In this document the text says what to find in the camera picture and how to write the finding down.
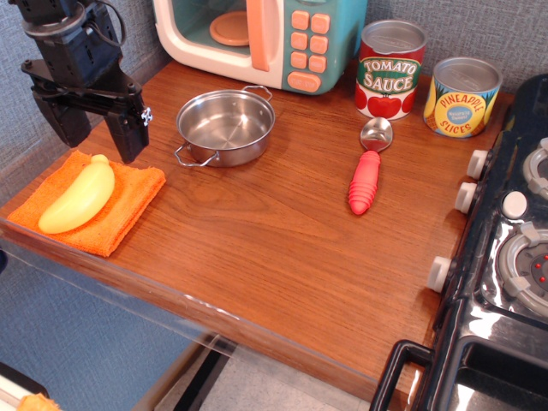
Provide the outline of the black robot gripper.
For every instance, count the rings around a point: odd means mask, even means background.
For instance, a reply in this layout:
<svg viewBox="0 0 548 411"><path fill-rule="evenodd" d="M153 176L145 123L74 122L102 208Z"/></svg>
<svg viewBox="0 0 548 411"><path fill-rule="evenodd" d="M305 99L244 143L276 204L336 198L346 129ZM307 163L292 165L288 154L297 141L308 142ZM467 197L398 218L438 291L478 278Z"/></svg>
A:
<svg viewBox="0 0 548 411"><path fill-rule="evenodd" d="M124 74L120 62L126 27L110 18L110 3L23 3L22 28L41 59L21 69L33 82L40 112L68 147L91 133L88 114L102 116L121 160L132 163L149 145L152 113L141 86Z"/></svg>

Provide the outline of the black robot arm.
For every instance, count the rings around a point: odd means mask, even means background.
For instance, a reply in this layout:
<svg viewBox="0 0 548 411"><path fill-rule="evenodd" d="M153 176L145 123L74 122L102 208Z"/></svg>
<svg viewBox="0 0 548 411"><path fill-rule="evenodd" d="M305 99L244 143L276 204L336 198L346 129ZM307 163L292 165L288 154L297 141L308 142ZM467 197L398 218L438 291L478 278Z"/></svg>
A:
<svg viewBox="0 0 548 411"><path fill-rule="evenodd" d="M102 116L122 161L149 144L152 119L141 85L121 67L124 23L113 24L107 1L17 1L22 28L41 53L21 69L33 97L60 140L74 148L91 133L89 114Z"/></svg>

